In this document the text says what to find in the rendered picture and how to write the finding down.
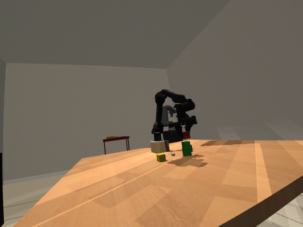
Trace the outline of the red block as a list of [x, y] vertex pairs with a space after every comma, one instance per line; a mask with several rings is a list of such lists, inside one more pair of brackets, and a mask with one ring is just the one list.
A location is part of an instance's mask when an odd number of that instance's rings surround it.
[[190, 133], [189, 131], [183, 132], [183, 138], [181, 138], [181, 140], [190, 139], [189, 133]]

